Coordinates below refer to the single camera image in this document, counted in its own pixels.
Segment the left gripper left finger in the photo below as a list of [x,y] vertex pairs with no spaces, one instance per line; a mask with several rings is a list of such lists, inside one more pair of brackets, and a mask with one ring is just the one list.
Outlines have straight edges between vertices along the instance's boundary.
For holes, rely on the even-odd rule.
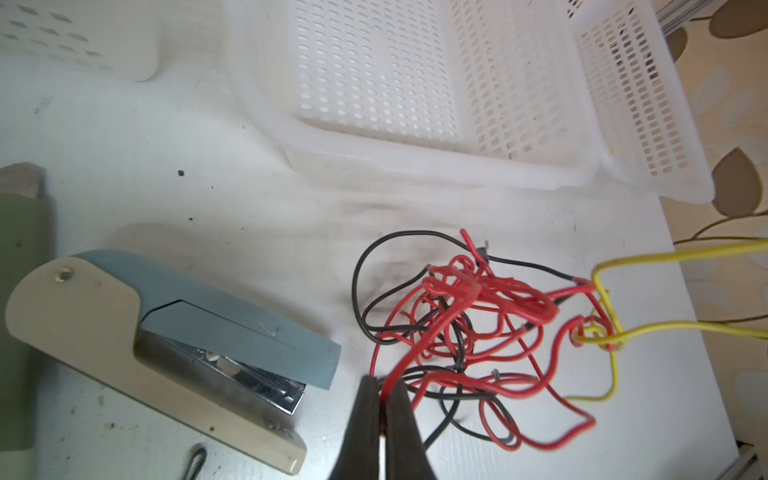
[[376,480],[379,478],[381,406],[379,384],[364,376],[347,424],[331,480]]

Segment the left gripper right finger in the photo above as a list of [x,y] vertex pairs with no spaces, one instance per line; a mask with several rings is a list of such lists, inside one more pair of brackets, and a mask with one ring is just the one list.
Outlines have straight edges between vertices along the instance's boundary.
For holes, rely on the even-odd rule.
[[388,480],[436,480],[420,437],[406,386],[398,380],[384,406]]

